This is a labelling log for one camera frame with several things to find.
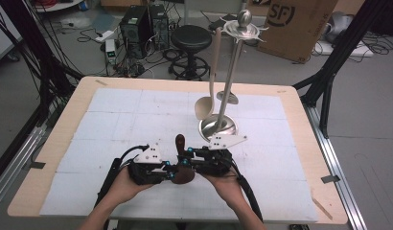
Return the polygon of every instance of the forearm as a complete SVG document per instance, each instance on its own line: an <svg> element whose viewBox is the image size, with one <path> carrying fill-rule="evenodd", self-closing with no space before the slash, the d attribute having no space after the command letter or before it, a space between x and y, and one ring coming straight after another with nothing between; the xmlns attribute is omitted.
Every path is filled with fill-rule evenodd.
<svg viewBox="0 0 393 230"><path fill-rule="evenodd" d="M236 216L238 216L243 230L266 230L265 225L256 216L245 200L236 202L234 204L228 203L228 205L235 212Z"/></svg>
<svg viewBox="0 0 393 230"><path fill-rule="evenodd" d="M103 199L101 202L92 210L85 222L81 225L79 230L102 230L104 229L104 223L109 218L110 214L117 207L117 204L110 202L109 200Z"/></svg>

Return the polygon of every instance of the white paper sheet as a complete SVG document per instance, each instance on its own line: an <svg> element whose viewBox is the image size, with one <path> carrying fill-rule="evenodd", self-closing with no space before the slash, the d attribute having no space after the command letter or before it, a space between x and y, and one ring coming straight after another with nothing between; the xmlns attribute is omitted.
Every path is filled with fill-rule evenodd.
<svg viewBox="0 0 393 230"><path fill-rule="evenodd" d="M158 143L164 160L176 164L174 139L186 148L207 143L198 133L194 104L202 93L101 88L61 160L40 214L87 216L115 157L127 149ZM231 116L248 140L230 149L261 207L264 220L317 221L312 198L278 97L238 95ZM220 101L216 101L219 111ZM164 181L120 205L126 219L237 220L213 186L200 175L186 185Z"/></svg>

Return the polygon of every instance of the round stool seat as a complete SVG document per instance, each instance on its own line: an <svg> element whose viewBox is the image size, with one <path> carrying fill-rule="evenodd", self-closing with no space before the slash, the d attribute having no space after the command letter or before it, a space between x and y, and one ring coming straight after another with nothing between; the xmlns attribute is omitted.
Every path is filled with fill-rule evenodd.
<svg viewBox="0 0 393 230"><path fill-rule="evenodd" d="M185 25L173 31L171 42L186 53L197 53L211 45L212 37L203 28Z"/></svg>

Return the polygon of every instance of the sf logo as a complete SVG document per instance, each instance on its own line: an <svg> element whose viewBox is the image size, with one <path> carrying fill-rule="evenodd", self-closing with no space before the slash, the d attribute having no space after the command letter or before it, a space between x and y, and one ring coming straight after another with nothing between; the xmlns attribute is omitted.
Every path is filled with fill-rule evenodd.
<svg viewBox="0 0 393 230"><path fill-rule="evenodd" d="M273 4L270 12L268 13L268 24L274 27L284 27L294 17L295 7L281 6Z"/></svg>

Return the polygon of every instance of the human arm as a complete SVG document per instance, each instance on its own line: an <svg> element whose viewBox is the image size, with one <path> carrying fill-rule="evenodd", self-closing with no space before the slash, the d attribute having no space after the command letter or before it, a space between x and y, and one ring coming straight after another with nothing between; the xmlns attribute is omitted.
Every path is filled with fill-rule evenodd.
<svg viewBox="0 0 393 230"><path fill-rule="evenodd" d="M233 172L222 177L211 175L204 175L204 177L212 183L219 196L235 212L244 230L266 230L266 227L244 199L241 185Z"/></svg>
<svg viewBox="0 0 393 230"><path fill-rule="evenodd" d="M121 203L133 199L152 185L137 185L128 175L127 167L121 169L107 194L92 210L80 230L102 230L113 210Z"/></svg>

